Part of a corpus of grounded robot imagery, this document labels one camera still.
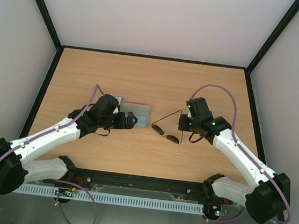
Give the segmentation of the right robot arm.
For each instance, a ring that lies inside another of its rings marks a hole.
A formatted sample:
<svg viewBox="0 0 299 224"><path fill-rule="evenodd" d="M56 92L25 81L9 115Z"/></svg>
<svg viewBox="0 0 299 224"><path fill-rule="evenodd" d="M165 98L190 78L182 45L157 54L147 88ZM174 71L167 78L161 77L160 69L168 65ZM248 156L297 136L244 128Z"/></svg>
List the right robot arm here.
<svg viewBox="0 0 299 224"><path fill-rule="evenodd" d="M186 102L187 114L179 118L179 130L197 134L220 150L242 174L247 184L216 175L207 179L203 195L209 201L229 199L243 206L259 224L282 214L290 205L290 179L260 161L223 117L213 117L204 98Z"/></svg>

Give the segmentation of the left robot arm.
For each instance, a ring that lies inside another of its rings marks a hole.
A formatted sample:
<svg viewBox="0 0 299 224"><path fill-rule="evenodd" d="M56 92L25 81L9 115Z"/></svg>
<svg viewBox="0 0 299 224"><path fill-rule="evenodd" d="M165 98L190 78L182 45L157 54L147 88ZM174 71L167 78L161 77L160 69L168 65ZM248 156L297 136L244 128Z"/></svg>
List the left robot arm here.
<svg viewBox="0 0 299 224"><path fill-rule="evenodd" d="M38 133L10 142L0 138L0 194L11 193L24 183L66 177L72 166L69 158L37 160L59 145L94 134L99 128L133 129L138 119L131 111L122 112L120 103L120 98L105 94Z"/></svg>

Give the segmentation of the pink glasses case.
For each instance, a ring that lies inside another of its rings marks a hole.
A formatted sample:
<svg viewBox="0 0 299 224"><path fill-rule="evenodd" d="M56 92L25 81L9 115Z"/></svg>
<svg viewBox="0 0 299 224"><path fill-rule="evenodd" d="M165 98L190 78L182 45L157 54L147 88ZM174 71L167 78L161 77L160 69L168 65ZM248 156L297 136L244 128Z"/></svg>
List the pink glasses case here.
<svg viewBox="0 0 299 224"><path fill-rule="evenodd" d="M134 115L151 116L151 107L146 104L125 102L121 110L126 113L131 111Z"/></svg>

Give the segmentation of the black aviator sunglasses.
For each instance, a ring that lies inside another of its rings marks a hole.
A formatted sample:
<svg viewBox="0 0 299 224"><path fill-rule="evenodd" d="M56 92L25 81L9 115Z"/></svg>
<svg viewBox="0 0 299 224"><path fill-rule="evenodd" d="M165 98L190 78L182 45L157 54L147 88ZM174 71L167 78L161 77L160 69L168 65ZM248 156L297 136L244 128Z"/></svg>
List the black aviator sunglasses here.
<svg viewBox="0 0 299 224"><path fill-rule="evenodd" d="M170 114L167 114L166 116L154 121L152 124L151 124L151 128L153 129L153 131L155 131L156 133L158 133L159 135L161 135L162 137L166 138L168 141L172 142L172 143L175 143L177 145L181 144L182 141L183 141L183 133L181 133L181 138L178 138L176 137L175 135L173 134L170 134L170 133L167 133L165 130L163 130L157 123L168 118L168 117L171 117L172 115L175 115L177 113L180 113L180 115L183 114L183 111L182 110L177 110L173 113L170 113Z"/></svg>

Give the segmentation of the light blue cleaning cloth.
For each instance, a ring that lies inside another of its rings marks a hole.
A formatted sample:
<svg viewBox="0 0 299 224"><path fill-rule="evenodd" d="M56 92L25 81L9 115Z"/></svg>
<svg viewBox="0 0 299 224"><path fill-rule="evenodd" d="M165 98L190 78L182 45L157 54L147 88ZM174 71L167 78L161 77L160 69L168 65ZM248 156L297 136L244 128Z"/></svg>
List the light blue cleaning cloth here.
<svg viewBox="0 0 299 224"><path fill-rule="evenodd" d="M137 123L135 124L135 127L139 128L148 128L150 125L150 118L148 116L144 115L136 115Z"/></svg>

